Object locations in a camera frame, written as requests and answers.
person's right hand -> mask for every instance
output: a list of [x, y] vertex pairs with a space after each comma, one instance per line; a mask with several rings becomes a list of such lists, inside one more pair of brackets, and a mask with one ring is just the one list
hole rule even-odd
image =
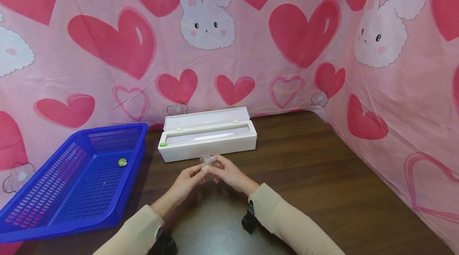
[[236, 191], [244, 192], [249, 196], [254, 193], [260, 185], [251, 180], [247, 175], [242, 173], [236, 165], [229, 159], [221, 155], [212, 156], [217, 161], [217, 166], [208, 167], [207, 171], [218, 178], [223, 179], [227, 185], [234, 188]]

small green object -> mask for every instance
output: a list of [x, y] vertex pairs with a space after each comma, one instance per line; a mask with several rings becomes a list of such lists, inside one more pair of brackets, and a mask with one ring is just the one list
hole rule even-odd
[[118, 160], [118, 166], [119, 167], [125, 167], [125, 166], [127, 166], [127, 164], [128, 164], [128, 161], [125, 158], [122, 158], [122, 159]]

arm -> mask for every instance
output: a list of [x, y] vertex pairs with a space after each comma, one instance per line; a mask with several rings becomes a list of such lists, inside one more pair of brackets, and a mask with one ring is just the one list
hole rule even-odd
[[265, 183], [250, 195], [250, 200], [259, 222], [269, 232], [284, 240], [297, 254], [344, 254], [311, 218], [288, 204]]
[[163, 218], [190, 194], [194, 186], [203, 183], [206, 171], [202, 164], [185, 169], [172, 187], [151, 206], [142, 207], [94, 255], [145, 255], [156, 242]]
[[259, 222], [284, 240], [297, 254], [343, 255], [344, 252], [327, 236], [311, 218], [288, 204], [268, 185], [258, 185], [245, 176], [229, 159], [214, 155], [218, 163], [208, 167], [214, 181], [224, 182], [243, 192], [253, 201], [255, 217]]

person's left hand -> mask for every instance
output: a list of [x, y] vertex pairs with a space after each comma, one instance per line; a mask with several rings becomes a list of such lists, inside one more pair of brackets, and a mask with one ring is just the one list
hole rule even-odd
[[164, 218], [170, 209], [178, 206], [187, 198], [196, 185], [205, 182], [207, 170], [201, 170], [203, 166], [204, 164], [200, 164], [182, 170], [171, 188], [151, 205], [151, 209]]

white plastic wrap dispenser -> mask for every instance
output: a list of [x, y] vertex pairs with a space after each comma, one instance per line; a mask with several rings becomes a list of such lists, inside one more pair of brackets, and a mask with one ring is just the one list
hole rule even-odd
[[246, 107], [167, 116], [158, 151], [165, 162], [255, 149]]

